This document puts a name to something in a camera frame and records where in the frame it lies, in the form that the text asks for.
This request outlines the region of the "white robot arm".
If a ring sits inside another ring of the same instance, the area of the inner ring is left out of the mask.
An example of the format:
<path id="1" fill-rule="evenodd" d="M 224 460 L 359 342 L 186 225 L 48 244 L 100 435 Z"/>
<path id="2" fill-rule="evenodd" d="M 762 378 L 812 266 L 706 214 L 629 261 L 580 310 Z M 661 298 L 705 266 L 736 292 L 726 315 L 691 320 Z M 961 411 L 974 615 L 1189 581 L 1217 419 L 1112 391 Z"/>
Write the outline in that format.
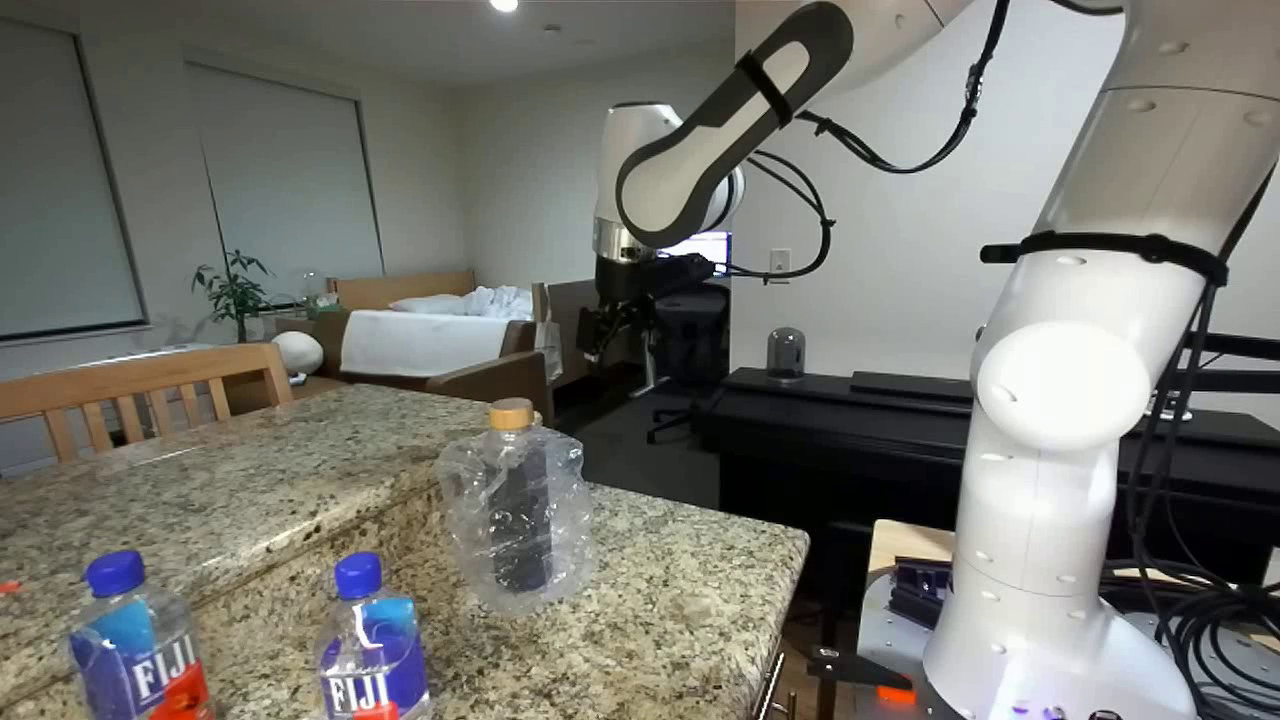
<path id="1" fill-rule="evenodd" d="M 605 125 L 605 218 L 648 246 L 714 225 L 746 153 L 962 2 L 798 0 L 691 115 Z M 951 594 L 922 648 L 929 703 L 955 720 L 1198 720 L 1101 569 L 1119 435 L 1276 171 L 1280 0 L 1080 2 L 1117 10 L 1125 39 L 974 342 Z"/>

